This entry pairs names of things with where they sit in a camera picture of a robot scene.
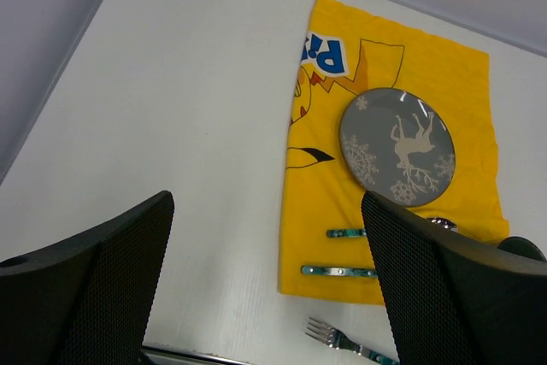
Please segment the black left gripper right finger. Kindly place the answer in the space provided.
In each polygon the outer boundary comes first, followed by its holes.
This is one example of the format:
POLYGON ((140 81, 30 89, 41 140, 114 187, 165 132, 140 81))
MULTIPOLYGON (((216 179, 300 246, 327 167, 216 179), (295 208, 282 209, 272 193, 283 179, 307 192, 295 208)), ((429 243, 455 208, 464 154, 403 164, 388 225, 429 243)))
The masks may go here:
POLYGON ((546 264, 367 191, 373 264, 402 364, 544 364, 546 264))

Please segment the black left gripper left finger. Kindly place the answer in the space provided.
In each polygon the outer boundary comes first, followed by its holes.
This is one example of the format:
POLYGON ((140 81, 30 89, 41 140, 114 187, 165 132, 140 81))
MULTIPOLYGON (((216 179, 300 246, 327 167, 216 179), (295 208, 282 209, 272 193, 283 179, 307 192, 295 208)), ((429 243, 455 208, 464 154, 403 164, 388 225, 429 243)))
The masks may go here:
POLYGON ((1 263, 3 364, 149 364, 142 343, 174 219, 161 191, 1 263))

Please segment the dark green mug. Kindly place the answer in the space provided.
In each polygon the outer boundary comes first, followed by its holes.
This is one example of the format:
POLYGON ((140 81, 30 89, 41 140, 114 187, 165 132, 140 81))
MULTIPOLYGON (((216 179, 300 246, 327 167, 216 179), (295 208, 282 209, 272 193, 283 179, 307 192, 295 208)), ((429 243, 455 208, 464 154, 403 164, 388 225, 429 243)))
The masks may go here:
POLYGON ((532 241, 520 236, 507 237, 498 244, 497 248, 535 261, 546 261, 544 253, 532 241))

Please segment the fork with green handle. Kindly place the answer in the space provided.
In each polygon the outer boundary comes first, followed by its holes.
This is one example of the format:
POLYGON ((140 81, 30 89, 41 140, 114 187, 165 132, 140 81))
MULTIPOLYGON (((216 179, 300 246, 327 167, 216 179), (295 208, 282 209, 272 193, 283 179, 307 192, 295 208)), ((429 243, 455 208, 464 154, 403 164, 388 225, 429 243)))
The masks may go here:
POLYGON ((358 344, 347 337, 342 331, 330 324, 309 317, 305 334, 310 338, 326 345, 334 350, 348 350, 358 356, 382 365, 399 365, 398 360, 394 360, 375 350, 368 348, 363 344, 358 344))

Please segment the spoon with green handle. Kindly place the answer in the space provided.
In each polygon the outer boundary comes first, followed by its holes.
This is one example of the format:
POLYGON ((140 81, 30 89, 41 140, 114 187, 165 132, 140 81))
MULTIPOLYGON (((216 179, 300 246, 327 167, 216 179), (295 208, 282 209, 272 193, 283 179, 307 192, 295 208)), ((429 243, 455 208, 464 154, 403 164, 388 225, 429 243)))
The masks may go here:
MULTIPOLYGON (((428 220, 434 224, 453 232, 458 231, 458 225, 444 217, 429 217, 428 220)), ((367 236, 366 230, 362 229, 332 229, 326 231, 328 238, 363 238, 367 236)))

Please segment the knife with green handle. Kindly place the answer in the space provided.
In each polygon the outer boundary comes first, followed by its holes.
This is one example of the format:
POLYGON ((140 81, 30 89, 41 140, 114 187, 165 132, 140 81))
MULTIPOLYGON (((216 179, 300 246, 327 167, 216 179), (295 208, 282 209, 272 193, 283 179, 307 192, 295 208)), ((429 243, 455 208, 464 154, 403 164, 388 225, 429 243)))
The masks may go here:
POLYGON ((341 267, 320 267, 301 266, 301 273, 304 275, 328 276, 328 277, 349 277, 349 278, 372 278, 378 277, 377 271, 373 268, 341 268, 341 267))

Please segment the grey reindeer plate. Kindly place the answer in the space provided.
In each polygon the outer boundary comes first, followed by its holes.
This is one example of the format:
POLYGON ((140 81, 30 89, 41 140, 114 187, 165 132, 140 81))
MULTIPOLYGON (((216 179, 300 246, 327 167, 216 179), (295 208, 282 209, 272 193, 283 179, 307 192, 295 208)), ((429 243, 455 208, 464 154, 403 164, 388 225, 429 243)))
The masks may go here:
POLYGON ((403 207, 433 202, 450 186, 456 149, 448 127, 423 99, 396 88, 355 97, 338 128, 355 180, 403 207))

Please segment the yellow Pikachu cloth placemat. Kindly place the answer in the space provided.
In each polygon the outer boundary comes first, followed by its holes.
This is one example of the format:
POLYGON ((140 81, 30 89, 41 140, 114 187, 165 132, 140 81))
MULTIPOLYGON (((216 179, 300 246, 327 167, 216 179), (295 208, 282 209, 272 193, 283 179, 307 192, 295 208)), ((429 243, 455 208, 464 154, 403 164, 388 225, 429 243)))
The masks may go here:
POLYGON ((394 87, 424 101, 448 127, 453 154, 431 168, 397 166, 388 185, 402 200, 431 192, 423 217, 454 221, 462 234, 487 242, 508 235, 497 192, 497 142, 491 118, 490 57, 481 50, 371 15, 336 0, 315 0, 309 18, 291 108, 285 160, 279 289, 299 297, 382 304, 375 279, 326 278, 305 265, 364 267, 368 242, 328 238, 327 232, 362 226, 363 188, 344 162, 353 163, 378 190, 385 161, 369 143, 340 138, 349 103, 365 114, 368 92, 394 87))

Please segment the aluminium mounting rail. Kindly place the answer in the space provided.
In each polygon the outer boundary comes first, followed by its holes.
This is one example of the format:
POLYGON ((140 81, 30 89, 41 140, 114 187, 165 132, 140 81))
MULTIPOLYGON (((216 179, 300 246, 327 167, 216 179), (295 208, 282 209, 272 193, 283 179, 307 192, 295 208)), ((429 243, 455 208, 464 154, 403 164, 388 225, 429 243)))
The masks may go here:
POLYGON ((214 356, 213 354, 169 348, 159 344, 145 344, 142 346, 141 351, 154 364, 248 365, 247 362, 214 356))

